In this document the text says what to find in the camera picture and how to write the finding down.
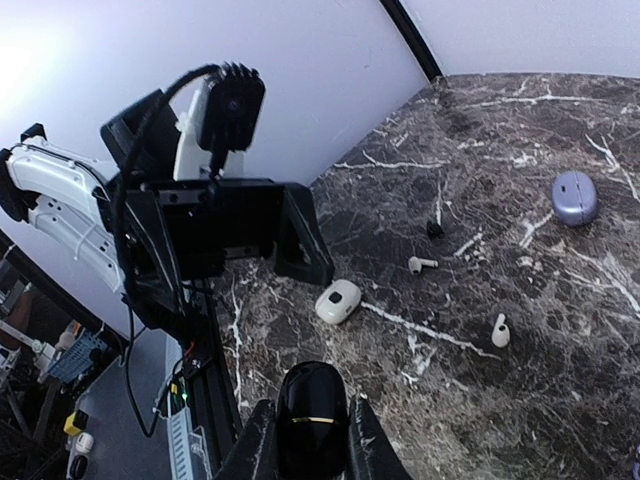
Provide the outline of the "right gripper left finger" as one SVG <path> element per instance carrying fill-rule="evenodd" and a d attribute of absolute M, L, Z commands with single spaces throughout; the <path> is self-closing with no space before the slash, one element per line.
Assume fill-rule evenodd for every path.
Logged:
<path fill-rule="evenodd" d="M 260 400 L 215 480 L 278 479 L 275 404 Z"/>

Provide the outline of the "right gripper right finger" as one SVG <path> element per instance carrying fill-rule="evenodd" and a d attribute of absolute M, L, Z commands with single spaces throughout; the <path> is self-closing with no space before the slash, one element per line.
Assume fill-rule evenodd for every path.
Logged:
<path fill-rule="evenodd" d="M 408 478 L 372 407 L 359 396 L 350 403 L 348 451 L 348 479 Z"/>

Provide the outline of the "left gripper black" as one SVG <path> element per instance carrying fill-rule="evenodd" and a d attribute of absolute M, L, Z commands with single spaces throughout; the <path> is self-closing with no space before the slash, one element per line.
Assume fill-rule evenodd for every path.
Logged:
<path fill-rule="evenodd" d="M 151 329 L 189 330 L 188 280 L 269 258 L 278 276 L 329 285 L 334 263 L 311 191 L 271 180 L 150 182 L 119 195 L 119 263 L 129 305 Z"/>

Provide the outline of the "black earbud charging case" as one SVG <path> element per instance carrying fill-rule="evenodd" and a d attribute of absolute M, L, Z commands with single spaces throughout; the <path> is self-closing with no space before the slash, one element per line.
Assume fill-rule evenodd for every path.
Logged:
<path fill-rule="evenodd" d="M 285 375 L 276 433 L 283 479 L 334 479 L 347 463 L 349 416 L 344 382 L 330 364 L 307 361 Z"/>

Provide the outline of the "black earbud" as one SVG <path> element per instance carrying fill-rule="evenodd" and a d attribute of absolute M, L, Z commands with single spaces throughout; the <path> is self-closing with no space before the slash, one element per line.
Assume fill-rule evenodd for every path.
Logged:
<path fill-rule="evenodd" d="M 428 221 L 426 230 L 430 239 L 439 238 L 444 235 L 441 225 L 437 222 Z"/>

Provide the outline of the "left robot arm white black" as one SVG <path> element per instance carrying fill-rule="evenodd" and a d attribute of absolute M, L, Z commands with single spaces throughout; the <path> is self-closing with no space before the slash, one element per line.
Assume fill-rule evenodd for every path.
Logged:
<path fill-rule="evenodd" d="M 1 153 L 1 206 L 67 247 L 149 328 L 192 337 L 203 321 L 185 285 L 223 274 L 230 260 L 265 258 L 275 273 L 326 286 L 334 264 L 313 196 L 298 183 L 135 173 L 113 217 L 118 167 L 49 143 L 40 124 Z"/>

